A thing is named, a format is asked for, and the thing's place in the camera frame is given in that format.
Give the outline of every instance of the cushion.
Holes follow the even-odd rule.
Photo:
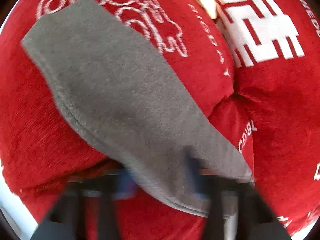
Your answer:
[[[186,212],[206,211],[186,176],[186,146],[217,174],[251,180],[244,157],[154,46],[94,0],[41,17],[22,43],[71,127],[155,198]]]
[[[305,0],[217,2],[255,127],[256,184],[293,234],[319,216],[320,21]]]
[[[21,196],[37,221],[63,190],[70,175],[102,161],[108,163],[108,168],[116,167],[116,163],[86,144],[60,116],[44,78],[20,46],[21,39],[42,15],[58,12],[75,1],[20,0],[0,37],[0,44],[5,44],[0,62],[3,173],[11,190]],[[153,44],[211,122],[221,118],[214,117],[214,109],[233,93],[234,63],[223,36],[197,3],[193,0],[95,1]],[[228,122],[224,124],[218,120],[214,125],[236,149],[243,145],[242,153],[249,156],[250,162],[250,140],[245,145],[244,141],[242,145],[240,143],[243,136],[246,139],[243,133],[249,130],[249,120],[244,115],[242,125],[233,119],[228,119]],[[145,213],[152,204],[155,202],[146,202],[143,207]],[[165,215],[161,215],[160,219],[166,223],[182,221],[184,215],[187,217],[181,213],[177,219],[164,207],[167,208],[160,205],[157,212],[165,210],[161,213]],[[191,223],[187,223],[186,229],[182,230],[188,236],[197,232],[201,225],[195,216],[188,215],[185,219],[190,218]],[[136,221],[135,217],[131,219],[131,223]],[[136,238],[140,230],[133,228],[135,234],[130,234],[130,237]],[[153,237],[163,238],[157,230]]]

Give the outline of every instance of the red velvet fabric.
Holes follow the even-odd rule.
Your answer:
[[[3,175],[38,222],[70,176],[84,176],[88,169],[91,176],[99,175],[101,169],[117,166],[67,125],[55,108],[44,78],[20,45],[39,17],[74,1],[20,0],[0,36]],[[238,148],[249,120],[230,98],[234,61],[205,11],[193,0],[96,1],[150,40],[209,121]],[[250,139],[243,154],[252,167],[252,136],[247,136]],[[203,218],[169,208],[141,190],[133,199],[116,205],[124,239],[197,239],[202,231]],[[93,239],[95,218],[90,210],[88,234]]]
[[[294,233],[320,214],[320,21],[305,0],[218,1],[235,97],[257,129],[256,185]]]

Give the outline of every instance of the white logo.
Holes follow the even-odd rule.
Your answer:
[[[244,147],[245,143],[247,142],[248,137],[252,134],[250,122],[247,123],[247,126],[244,128],[244,131],[245,132],[242,133],[241,139],[238,144],[238,150],[240,153],[242,153],[243,147]]]
[[[251,130],[252,130],[253,132],[256,132],[258,129],[254,126],[252,120],[250,120],[250,124],[251,124]]]
[[[248,0],[219,1],[221,4],[248,2]],[[279,58],[280,55],[278,55],[273,44],[273,41],[277,41],[283,57],[285,59],[293,58],[287,38],[291,40],[296,55],[298,57],[304,56],[302,47],[297,39],[297,36],[299,36],[297,29],[290,17],[281,11],[274,0],[251,1],[262,13],[263,18],[260,18],[249,4],[227,7],[225,12],[228,16],[221,9],[221,6],[217,5],[218,13],[228,32],[233,37],[231,47],[234,56],[236,56],[237,51],[242,57],[245,66],[253,66],[254,61],[262,62]],[[239,60],[236,63],[238,67],[242,66]]]
[[[292,222],[292,220],[289,221],[289,217],[284,217],[284,216],[281,216],[281,217],[277,217],[277,219],[280,221],[280,222],[284,222],[284,221],[287,221],[286,223],[284,223],[284,228],[287,228],[290,223]]]
[[[44,14],[52,14],[65,6],[74,3],[77,0],[41,0],[37,7],[36,20]],[[145,38],[150,41],[153,38],[156,41],[156,47],[160,54],[164,51],[177,51],[182,57],[187,57],[187,49],[182,41],[182,29],[172,21],[167,13],[161,8],[157,0],[96,0],[100,5],[111,5],[116,7],[115,17],[126,26],[132,24],[138,25]],[[174,29],[171,33],[165,34],[170,24]]]
[[[199,13],[199,12],[197,11],[197,9],[196,9],[192,4],[188,4],[188,5],[189,5],[189,7],[191,8],[191,10],[192,10],[194,13],[196,13],[196,14]],[[215,37],[214,37],[213,35],[211,35],[211,33],[210,33],[209,27],[207,26],[207,24],[206,24],[204,21],[202,21],[202,20],[203,20],[202,17],[201,17],[200,15],[196,15],[196,17],[197,17],[198,19],[200,19],[200,21],[199,21],[199,22],[200,22],[200,25],[202,26],[203,30],[207,33],[207,37],[209,38],[211,44],[214,45],[214,46],[218,46],[218,43],[217,43]],[[216,52],[217,52],[218,55],[219,55],[220,63],[223,64],[223,63],[224,63],[224,57],[223,57],[222,53],[221,53],[218,49],[216,49]]]

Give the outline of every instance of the gray felt fabric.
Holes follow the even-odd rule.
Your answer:
[[[93,0],[44,15],[22,43],[71,127],[158,200],[206,215],[207,203],[186,175],[188,145],[216,174],[250,181],[243,156],[152,44]]]

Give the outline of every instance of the red plush pillow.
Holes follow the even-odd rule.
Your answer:
[[[38,222],[70,174],[105,160],[104,155],[87,145],[59,115],[44,78],[20,46],[21,39],[36,20],[74,1],[20,0],[0,37],[3,175]],[[243,109],[240,110],[233,99],[227,99],[233,93],[233,58],[206,12],[193,0],[96,1],[124,24],[142,33],[158,49],[205,116],[236,148],[241,148],[252,167],[249,121]],[[114,165],[111,161],[106,164],[108,168]],[[125,221],[123,230],[130,230],[130,234],[124,233],[125,239],[163,239],[166,235],[172,237],[173,233],[177,239],[195,239],[202,230],[201,218],[170,209],[151,197],[142,198],[139,212],[135,209],[136,203],[123,201],[126,208],[121,205],[118,214],[126,220],[121,220],[120,225]],[[136,226],[140,222],[137,214],[145,219],[139,226]],[[167,227],[160,231],[160,226]],[[150,234],[146,234],[148,227],[155,227]]]
[[[253,120],[257,185],[290,233],[319,213],[320,21],[305,0],[217,0]]]

